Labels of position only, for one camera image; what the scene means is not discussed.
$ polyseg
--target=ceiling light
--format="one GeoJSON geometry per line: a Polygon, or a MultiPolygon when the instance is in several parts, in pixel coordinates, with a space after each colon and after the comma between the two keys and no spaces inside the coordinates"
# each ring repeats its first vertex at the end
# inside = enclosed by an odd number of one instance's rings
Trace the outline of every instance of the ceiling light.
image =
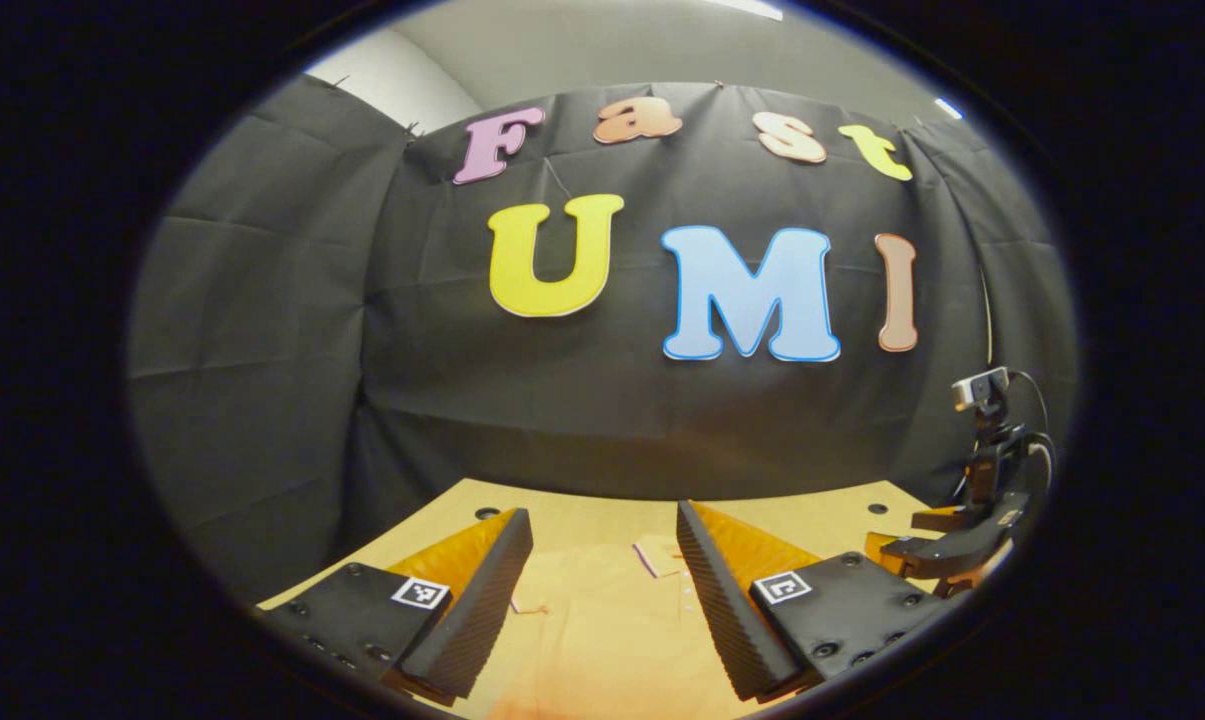
{"type": "Polygon", "coordinates": [[[962,119],[962,113],[959,113],[958,108],[954,108],[954,106],[950,105],[948,101],[945,101],[944,98],[936,98],[935,105],[939,105],[940,110],[944,110],[945,113],[950,113],[951,116],[953,116],[953,119],[956,120],[962,119]]]}
{"type": "Polygon", "coordinates": [[[762,14],[763,18],[771,18],[772,20],[782,20],[784,13],[780,12],[780,8],[775,8],[772,5],[762,2],[762,0],[709,0],[715,5],[725,5],[728,8],[743,10],[745,13],[762,14]]]}

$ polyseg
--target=orange shirt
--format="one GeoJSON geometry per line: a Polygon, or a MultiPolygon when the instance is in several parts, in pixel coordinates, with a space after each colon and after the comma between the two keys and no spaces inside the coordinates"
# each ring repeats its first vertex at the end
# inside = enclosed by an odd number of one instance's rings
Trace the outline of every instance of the orange shirt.
{"type": "Polygon", "coordinates": [[[647,536],[639,544],[646,559],[625,544],[531,554],[515,591],[518,612],[502,630],[519,667],[502,672],[507,685],[488,718],[725,719],[758,710],[731,691],[678,543],[647,536]]]}

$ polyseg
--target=foam letter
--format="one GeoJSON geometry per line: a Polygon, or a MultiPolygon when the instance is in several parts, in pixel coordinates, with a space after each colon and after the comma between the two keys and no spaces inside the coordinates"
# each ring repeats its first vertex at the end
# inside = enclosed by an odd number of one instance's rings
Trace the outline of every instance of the foam letter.
{"type": "Polygon", "coordinates": [[[762,135],[762,141],[766,149],[781,158],[803,160],[804,163],[823,163],[829,154],[825,147],[811,137],[811,128],[807,123],[789,116],[776,113],[753,114],[753,126],[757,126],[762,135]]]}
{"type": "Polygon", "coordinates": [[[913,170],[905,169],[904,165],[890,160],[890,155],[886,154],[887,151],[895,151],[894,143],[886,137],[872,135],[871,129],[866,126],[841,126],[837,131],[854,140],[856,147],[859,147],[859,154],[864,155],[864,160],[872,165],[877,172],[898,181],[913,178],[913,170]]]}
{"type": "Polygon", "coordinates": [[[469,130],[469,152],[464,157],[464,167],[452,182],[464,184],[505,172],[507,164],[500,159],[500,151],[505,151],[505,155],[518,152],[527,140],[527,124],[535,126],[542,122],[543,110],[524,108],[469,123],[465,128],[469,130]]]}
{"type": "Polygon", "coordinates": [[[918,343],[913,327],[913,243],[898,234],[872,238],[886,264],[886,324],[877,334],[877,347],[886,352],[912,350],[918,343]]]}
{"type": "Polygon", "coordinates": [[[602,118],[593,131],[598,142],[625,142],[635,137],[660,137],[681,129],[681,119],[663,98],[630,98],[598,111],[602,118]]]}
{"type": "Polygon", "coordinates": [[[535,279],[535,228],[548,218],[547,205],[515,205],[487,222],[490,295],[504,309],[524,318],[569,315],[601,295],[611,272],[611,216],[624,208],[619,195],[584,195],[566,203],[575,218],[575,268],[566,279],[535,279]]]}
{"type": "Polygon", "coordinates": [[[674,360],[721,355],[722,340],[710,325],[716,305],[740,355],[753,355],[778,306],[780,331],[771,337],[771,355],[800,362],[837,358],[841,346],[831,336],[825,300],[829,238],[823,234],[781,229],[757,275],[717,228],[675,228],[660,242],[678,256],[678,331],[665,340],[665,355],[674,360]]]}

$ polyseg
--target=black cable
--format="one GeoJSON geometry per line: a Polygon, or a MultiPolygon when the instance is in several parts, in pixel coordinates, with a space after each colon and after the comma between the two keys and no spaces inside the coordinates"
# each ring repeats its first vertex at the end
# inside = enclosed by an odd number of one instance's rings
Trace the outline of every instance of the black cable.
{"type": "Polygon", "coordinates": [[[1056,466],[1059,465],[1059,455],[1056,454],[1056,443],[1051,441],[1048,433],[1028,433],[1024,439],[1030,452],[1035,443],[1036,445],[1041,445],[1046,452],[1046,488],[1050,491],[1051,482],[1056,478],[1056,466]]]}
{"type": "Polygon", "coordinates": [[[1045,432],[1051,432],[1051,420],[1046,419],[1046,400],[1042,397],[1042,388],[1038,386],[1038,383],[1033,380],[1031,374],[1021,372],[1021,370],[1006,370],[1006,374],[1010,374],[1010,377],[1013,378],[1024,378],[1028,380],[1028,384],[1031,384],[1033,391],[1038,394],[1038,405],[1042,407],[1042,429],[1045,432]]]}
{"type": "MultiPolygon", "coordinates": [[[[980,441],[976,439],[976,445],[971,448],[971,452],[980,450],[980,441]]],[[[962,489],[966,486],[966,468],[962,470],[962,477],[958,478],[958,486],[953,488],[953,492],[950,492],[950,500],[957,498],[962,495],[962,489]]]]}

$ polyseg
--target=ceiling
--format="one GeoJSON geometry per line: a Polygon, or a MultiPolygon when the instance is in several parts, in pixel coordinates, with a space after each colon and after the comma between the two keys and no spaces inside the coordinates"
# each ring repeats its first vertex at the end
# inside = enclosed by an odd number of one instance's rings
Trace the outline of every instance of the ceiling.
{"type": "Polygon", "coordinates": [[[709,0],[449,0],[398,20],[482,110],[588,85],[721,81],[910,126],[948,119],[934,87],[850,31],[709,0]]]}

